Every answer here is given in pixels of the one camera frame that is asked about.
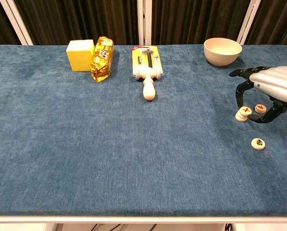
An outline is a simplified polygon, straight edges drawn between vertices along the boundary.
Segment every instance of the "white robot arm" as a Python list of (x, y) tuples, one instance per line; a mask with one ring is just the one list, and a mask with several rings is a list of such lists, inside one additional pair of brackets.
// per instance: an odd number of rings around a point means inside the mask
[(247, 70), (235, 70), (229, 74), (232, 77), (241, 76), (247, 81), (236, 88), (236, 101), (239, 107), (243, 106), (244, 91), (256, 88), (269, 96), (274, 105), (263, 115), (250, 115), (248, 118), (257, 123), (269, 123), (281, 113), (287, 111), (287, 66), (269, 68), (259, 66)]

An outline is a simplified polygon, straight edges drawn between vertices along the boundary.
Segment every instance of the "ceramic bowl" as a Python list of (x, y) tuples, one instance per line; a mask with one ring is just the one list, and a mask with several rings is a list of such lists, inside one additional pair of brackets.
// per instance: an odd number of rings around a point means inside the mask
[(215, 66), (231, 64), (242, 50), (238, 42), (227, 38), (210, 38), (204, 42), (205, 57)]

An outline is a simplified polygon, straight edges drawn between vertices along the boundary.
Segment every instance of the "yellow sponge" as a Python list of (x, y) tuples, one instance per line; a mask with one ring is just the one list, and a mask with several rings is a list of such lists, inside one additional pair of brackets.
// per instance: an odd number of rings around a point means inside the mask
[(94, 52), (93, 40), (72, 40), (67, 46), (66, 53), (73, 71), (90, 71)]

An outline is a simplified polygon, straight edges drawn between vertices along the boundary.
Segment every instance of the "white pole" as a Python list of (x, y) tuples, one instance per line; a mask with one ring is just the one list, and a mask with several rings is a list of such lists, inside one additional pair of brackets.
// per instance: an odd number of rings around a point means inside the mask
[(151, 45), (152, 37), (152, 0), (144, 0), (144, 45)]
[(260, 3), (261, 3), (261, 0), (251, 0), (250, 1), (248, 10), (247, 10), (246, 15), (245, 15), (244, 22), (240, 28), (239, 35), (237, 38), (237, 42), (241, 45), (244, 44), (244, 42), (247, 38), (247, 35), (248, 35), (249, 30), (251, 28), (254, 16), (258, 10)]
[(20, 42), (22, 45), (33, 45), (24, 22), (18, 12), (13, 0), (0, 0), (0, 3), (6, 12)]
[(137, 13), (138, 13), (138, 34), (139, 45), (144, 45), (143, 42), (143, 0), (137, 0)]

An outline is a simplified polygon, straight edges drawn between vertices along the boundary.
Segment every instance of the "gold snack bag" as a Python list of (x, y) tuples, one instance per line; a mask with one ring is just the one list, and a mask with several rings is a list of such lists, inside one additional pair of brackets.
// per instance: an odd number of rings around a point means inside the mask
[(99, 83), (110, 74), (113, 59), (113, 41), (106, 37), (99, 37), (91, 61), (92, 78)]

